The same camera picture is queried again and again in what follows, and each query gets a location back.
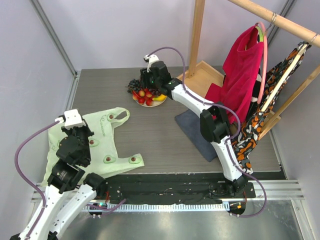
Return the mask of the dark blue grape bunch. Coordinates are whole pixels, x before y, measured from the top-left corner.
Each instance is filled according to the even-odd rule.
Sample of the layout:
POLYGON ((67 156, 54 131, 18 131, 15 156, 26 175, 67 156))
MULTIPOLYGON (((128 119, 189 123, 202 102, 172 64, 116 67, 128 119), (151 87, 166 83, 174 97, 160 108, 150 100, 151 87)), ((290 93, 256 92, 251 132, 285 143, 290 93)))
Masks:
POLYGON ((142 85, 139 79, 132 79, 129 84, 127 85, 127 92, 128 93, 139 93, 140 91, 142 91, 142 85))

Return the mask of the green avocado print plastic bag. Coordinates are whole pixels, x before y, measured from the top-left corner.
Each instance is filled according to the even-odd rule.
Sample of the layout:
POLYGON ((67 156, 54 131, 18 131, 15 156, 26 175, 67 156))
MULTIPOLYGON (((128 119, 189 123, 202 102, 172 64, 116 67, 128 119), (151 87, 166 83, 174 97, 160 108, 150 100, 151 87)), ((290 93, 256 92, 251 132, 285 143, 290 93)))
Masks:
POLYGON ((79 181, 80 184, 89 173, 96 173, 106 179, 145 165, 143 157, 139 153, 130 154, 123 158, 118 156, 115 145, 115 128, 123 125, 129 117, 129 110, 123 107, 83 116, 94 135, 89 137, 91 162, 88 167, 81 167, 85 174, 79 181))

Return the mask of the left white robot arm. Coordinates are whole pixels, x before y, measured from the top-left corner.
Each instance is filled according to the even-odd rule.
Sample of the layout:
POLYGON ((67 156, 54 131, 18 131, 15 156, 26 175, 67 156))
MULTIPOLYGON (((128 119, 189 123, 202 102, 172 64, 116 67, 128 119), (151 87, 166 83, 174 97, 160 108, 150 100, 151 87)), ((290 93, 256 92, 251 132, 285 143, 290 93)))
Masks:
POLYGON ((85 175, 83 170, 91 163, 89 137, 94 132, 83 118, 62 120, 66 136, 59 143, 58 161, 45 191, 26 181, 40 194, 41 202, 25 229, 11 236, 12 240, 58 240, 91 200, 106 195, 106 180, 93 172, 85 175))

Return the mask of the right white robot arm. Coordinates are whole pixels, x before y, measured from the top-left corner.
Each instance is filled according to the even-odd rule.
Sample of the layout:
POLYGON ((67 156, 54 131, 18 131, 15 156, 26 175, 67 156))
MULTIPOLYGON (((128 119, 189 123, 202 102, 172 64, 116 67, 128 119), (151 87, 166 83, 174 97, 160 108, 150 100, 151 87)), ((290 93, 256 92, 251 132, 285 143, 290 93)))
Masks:
POLYGON ((183 81, 171 77, 163 61, 147 58, 145 62, 147 67, 140 70, 142 86, 158 89, 161 94, 181 103, 197 115, 200 133, 213 146, 222 165, 225 191, 230 197, 238 197, 243 193, 248 180, 237 163, 232 149, 227 108, 221 104, 206 101, 186 87, 183 81))

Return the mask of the dark red grape bunch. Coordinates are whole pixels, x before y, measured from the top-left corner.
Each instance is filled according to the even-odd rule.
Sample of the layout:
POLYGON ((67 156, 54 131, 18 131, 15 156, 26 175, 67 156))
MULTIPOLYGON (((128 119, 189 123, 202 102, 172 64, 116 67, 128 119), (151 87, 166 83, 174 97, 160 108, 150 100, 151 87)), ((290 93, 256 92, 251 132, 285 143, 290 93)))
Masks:
POLYGON ((152 94, 154 97, 158 97, 161 95, 161 92, 157 88, 149 88, 148 91, 152 94))

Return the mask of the yellow banana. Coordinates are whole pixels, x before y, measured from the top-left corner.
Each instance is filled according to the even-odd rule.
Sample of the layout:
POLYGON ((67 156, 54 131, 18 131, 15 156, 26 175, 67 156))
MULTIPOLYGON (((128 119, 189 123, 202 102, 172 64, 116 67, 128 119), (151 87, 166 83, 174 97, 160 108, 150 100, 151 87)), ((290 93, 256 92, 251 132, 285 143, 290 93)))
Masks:
POLYGON ((157 96, 157 97, 154 96, 154 97, 152 98, 152 100, 153 100, 153 101, 156 101, 156 102, 162 102, 162 101, 164 101, 166 98, 167 98, 166 95, 161 94, 161 95, 159 95, 159 96, 157 96))

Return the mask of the red strawberries cluster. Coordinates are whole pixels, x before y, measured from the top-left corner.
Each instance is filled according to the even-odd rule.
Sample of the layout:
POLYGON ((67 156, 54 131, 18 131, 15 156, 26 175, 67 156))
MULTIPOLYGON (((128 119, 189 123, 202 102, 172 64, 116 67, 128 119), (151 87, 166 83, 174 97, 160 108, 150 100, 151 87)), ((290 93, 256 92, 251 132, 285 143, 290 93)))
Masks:
POLYGON ((135 98, 147 97, 147 98, 152 98, 153 99, 154 96, 152 96, 152 94, 149 91, 141 90, 139 93, 133 92, 132 93, 133 100, 134 100, 134 97, 135 98))

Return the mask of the round wooden fruit plate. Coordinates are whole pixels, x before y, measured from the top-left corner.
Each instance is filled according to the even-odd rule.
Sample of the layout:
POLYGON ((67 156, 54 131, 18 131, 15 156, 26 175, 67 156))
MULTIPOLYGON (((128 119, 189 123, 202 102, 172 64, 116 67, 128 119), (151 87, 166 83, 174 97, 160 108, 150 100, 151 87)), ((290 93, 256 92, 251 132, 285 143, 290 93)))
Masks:
POLYGON ((165 102, 165 100, 167 99, 167 97, 163 97, 160 100, 153 100, 152 98, 148 98, 148 97, 139 97, 133 98, 135 100, 135 102, 143 107, 146 108, 153 108, 153 107, 157 107, 161 104, 163 104, 165 102))

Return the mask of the wooden clothes rack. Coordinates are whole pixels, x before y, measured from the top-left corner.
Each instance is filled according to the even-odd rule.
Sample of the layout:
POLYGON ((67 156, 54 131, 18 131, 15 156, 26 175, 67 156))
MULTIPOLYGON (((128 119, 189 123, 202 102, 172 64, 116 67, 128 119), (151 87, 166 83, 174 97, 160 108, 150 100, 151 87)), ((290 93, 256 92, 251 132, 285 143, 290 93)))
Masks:
MULTIPOLYGON (((249 11, 250 13, 270 22, 272 25, 293 34, 307 42, 312 43, 314 46, 320 46, 320 37, 315 32, 292 22, 280 14, 276 14, 269 9, 266 9, 250 0, 232 0, 233 4, 249 11)), ((221 86, 223 83, 223 75, 215 68, 210 66, 205 61, 197 62, 198 50, 200 44, 200 36, 203 22, 203 15, 205 9, 205 1, 197 0, 194 6, 193 26, 192 26, 192 41, 190 48, 189 68, 185 72, 185 83, 196 94, 202 98, 211 84, 221 86)), ((320 74, 320 67, 317 66, 313 72, 302 82, 298 89, 288 98, 288 100, 277 110, 271 112, 267 121, 265 122, 262 133, 263 138, 281 119, 280 114, 299 96, 300 93, 320 74)))

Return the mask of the dark blue folded cloth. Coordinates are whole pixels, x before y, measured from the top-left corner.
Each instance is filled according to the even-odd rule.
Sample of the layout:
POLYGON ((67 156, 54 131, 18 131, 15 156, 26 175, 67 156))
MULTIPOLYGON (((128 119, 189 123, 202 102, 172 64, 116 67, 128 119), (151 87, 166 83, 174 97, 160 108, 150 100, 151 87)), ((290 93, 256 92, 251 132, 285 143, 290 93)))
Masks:
POLYGON ((200 118, 190 109, 174 117, 175 122, 207 162, 218 155, 214 147, 201 135, 200 118))

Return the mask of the red shirt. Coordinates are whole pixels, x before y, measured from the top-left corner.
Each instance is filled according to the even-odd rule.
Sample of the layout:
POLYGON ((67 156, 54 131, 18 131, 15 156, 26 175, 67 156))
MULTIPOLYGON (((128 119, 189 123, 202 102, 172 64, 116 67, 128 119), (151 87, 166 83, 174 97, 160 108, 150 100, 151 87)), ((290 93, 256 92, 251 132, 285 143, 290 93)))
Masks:
POLYGON ((258 30, 251 26, 236 39, 224 61, 222 86, 212 83, 205 95, 206 100, 222 103, 234 111, 241 123, 249 111, 263 50, 258 30))

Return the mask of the pink plastic hanger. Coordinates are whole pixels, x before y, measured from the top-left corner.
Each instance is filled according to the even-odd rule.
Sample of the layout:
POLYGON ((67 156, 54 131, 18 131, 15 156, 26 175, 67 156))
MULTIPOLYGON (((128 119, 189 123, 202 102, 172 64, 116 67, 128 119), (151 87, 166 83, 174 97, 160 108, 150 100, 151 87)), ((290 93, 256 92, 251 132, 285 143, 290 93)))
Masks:
POLYGON ((257 103, 260 104, 262 101, 263 93, 264 93, 265 80, 266 80, 266 74, 267 74, 268 40, 267 40, 267 30, 264 24, 261 21, 258 21, 255 25, 258 29, 259 36, 262 38, 262 42, 263 42, 261 83, 260 83, 259 95, 257 98, 257 103))

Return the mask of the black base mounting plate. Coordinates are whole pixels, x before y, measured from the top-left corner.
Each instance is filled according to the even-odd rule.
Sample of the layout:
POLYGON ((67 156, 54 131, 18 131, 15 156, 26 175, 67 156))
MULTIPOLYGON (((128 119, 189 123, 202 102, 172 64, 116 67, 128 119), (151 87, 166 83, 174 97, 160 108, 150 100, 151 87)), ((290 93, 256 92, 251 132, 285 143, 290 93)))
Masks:
POLYGON ((106 187, 94 201, 118 204, 124 200, 127 205, 192 205, 255 197, 253 183, 246 182, 234 189, 222 173, 155 173, 109 177, 106 187))

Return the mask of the orange black patterned garment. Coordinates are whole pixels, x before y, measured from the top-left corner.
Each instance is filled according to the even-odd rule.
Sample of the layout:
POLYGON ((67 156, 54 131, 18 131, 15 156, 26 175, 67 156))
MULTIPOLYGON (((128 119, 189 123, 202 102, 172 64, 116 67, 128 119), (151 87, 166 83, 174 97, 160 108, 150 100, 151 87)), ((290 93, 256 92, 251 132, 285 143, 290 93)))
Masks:
POLYGON ((301 56, 294 69, 288 75, 287 79, 283 82, 282 86, 278 90, 277 94, 275 95, 273 101, 270 103, 268 108, 265 111, 261 111, 261 108, 266 102, 266 99, 271 93, 271 91, 275 88, 276 84, 280 80, 285 70, 287 70, 287 68, 297 55, 298 51, 304 44, 307 44, 307 42, 300 42, 297 45, 297 47, 294 48, 293 51, 288 55, 287 58, 279 62, 276 66, 271 68, 266 73, 264 93, 262 95, 261 103, 249 108, 249 113, 246 117, 246 120, 241 124, 239 135, 231 140, 233 151, 235 153, 239 166, 247 174, 251 175, 253 173, 252 165, 249 160, 249 154, 254 150, 254 148, 257 146, 260 140, 262 128, 265 125, 265 119, 269 115, 270 111, 273 109, 276 100, 278 99, 282 89, 286 85, 290 76, 302 64, 305 54, 301 56))

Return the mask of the wooden hanger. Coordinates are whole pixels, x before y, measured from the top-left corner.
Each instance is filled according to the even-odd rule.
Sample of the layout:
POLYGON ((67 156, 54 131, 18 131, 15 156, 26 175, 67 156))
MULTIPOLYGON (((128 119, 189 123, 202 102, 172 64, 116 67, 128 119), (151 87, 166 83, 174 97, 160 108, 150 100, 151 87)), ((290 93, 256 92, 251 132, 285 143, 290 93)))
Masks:
POLYGON ((296 54, 296 56, 294 57, 293 61, 291 62, 291 64, 289 65, 289 67, 287 68, 287 70, 284 71, 283 75, 281 76, 281 78, 279 79, 278 83, 276 84, 276 86, 274 87, 274 89, 270 92, 270 94, 268 95, 265 103, 263 104, 261 111, 265 112, 266 109, 269 107, 269 105, 271 104, 271 102, 273 101, 274 97, 276 96, 278 90, 281 88, 282 84, 284 83, 284 81, 287 79, 287 77, 289 76, 289 74, 291 73, 291 71, 295 68, 295 66, 297 65, 298 61, 300 60, 301 56, 306 52, 307 48, 309 47, 309 43, 304 44, 300 50, 298 51, 298 53, 296 54))

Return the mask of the aluminium corner frame profile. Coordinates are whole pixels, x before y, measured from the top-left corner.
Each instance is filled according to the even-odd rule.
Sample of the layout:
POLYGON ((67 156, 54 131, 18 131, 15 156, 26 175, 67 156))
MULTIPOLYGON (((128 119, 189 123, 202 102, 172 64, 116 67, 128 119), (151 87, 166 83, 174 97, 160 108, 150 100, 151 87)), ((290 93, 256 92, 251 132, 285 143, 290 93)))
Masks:
POLYGON ((71 59, 69 58, 65 48, 63 47, 62 42, 60 41, 53 25, 51 24, 45 10, 43 9, 39 0, 30 0, 30 4, 32 5, 35 13, 38 15, 40 21, 42 22, 46 32, 48 33, 49 37, 51 38, 53 44, 55 45, 57 51, 62 57, 62 60, 66 64, 68 70, 72 74, 74 78, 77 77, 78 71, 75 69, 71 59))

